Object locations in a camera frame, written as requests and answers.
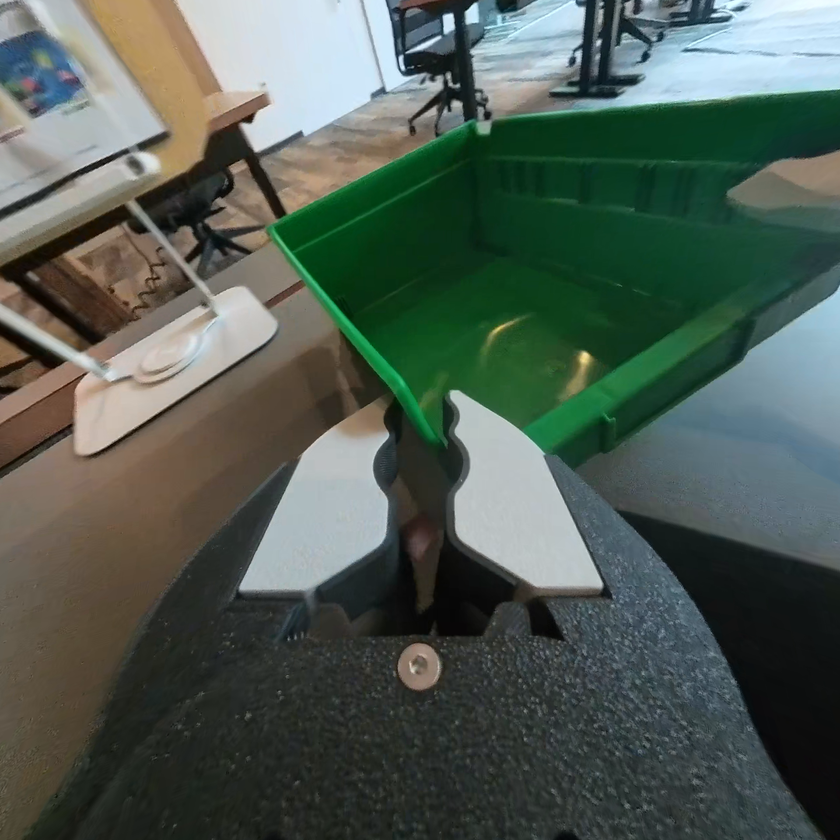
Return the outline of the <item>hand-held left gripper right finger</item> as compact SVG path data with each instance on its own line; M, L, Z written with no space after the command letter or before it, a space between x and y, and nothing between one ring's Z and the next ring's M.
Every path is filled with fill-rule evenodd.
M452 486L446 533L500 599L599 596L604 581L549 459L507 419L462 391L446 395Z

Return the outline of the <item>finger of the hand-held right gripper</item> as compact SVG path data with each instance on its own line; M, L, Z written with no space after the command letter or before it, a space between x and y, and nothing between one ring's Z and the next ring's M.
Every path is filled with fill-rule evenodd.
M730 188L728 203L766 224L839 230L839 154L775 161Z

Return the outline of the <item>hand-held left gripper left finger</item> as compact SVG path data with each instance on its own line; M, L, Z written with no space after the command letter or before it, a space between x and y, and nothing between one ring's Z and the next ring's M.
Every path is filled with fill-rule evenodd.
M400 571L391 401L374 401L317 438L238 585L243 598L383 601Z

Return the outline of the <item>green plastic bin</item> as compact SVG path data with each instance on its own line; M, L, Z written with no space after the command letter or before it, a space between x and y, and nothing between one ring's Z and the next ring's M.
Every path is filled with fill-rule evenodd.
M267 232L421 439L459 391L578 466L834 294L728 191L838 139L838 90L470 122Z

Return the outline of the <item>black mesh pad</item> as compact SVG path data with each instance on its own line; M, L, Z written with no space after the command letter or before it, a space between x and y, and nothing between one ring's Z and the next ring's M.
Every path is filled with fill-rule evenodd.
M784 781L824 836L838 838L838 571L620 514L696 603Z

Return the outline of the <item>black office chair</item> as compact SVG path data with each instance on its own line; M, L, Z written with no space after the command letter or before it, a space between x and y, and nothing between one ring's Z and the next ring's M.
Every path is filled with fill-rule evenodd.
M457 29L445 32L445 13L435 14L414 2L410 7L403 7L403 3L397 1L388 1L386 5L400 74L406 78L441 81L438 93L408 119L408 132L415 136L416 121L435 109L434 135L438 137L444 113L451 112L454 102L466 101L459 76Z
M223 212L219 202L235 188L230 169L210 175L184 191L169 196L161 203L143 211L152 223L166 235L174 235L181 228L189 228L196 244L184 257L188 264L196 264L195 272L204 278L214 255L226 257L231 252L247 256L252 249L237 242L238 238L263 231L264 226L213 227L208 220Z

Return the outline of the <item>wooden office table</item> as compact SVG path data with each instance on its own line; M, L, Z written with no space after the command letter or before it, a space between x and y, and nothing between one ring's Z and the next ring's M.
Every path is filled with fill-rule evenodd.
M244 162L266 201L272 219L286 215L266 170L252 148L242 125L252 123L270 105L263 91L215 92L205 98L207 139L202 158L189 171L157 186L140 197L147 210L189 186ZM54 243L39 246L2 268L2 280L15 286L89 344L99 343L134 320L128 307L101 288L89 274L70 263L67 254L130 218L120 207L87 222Z

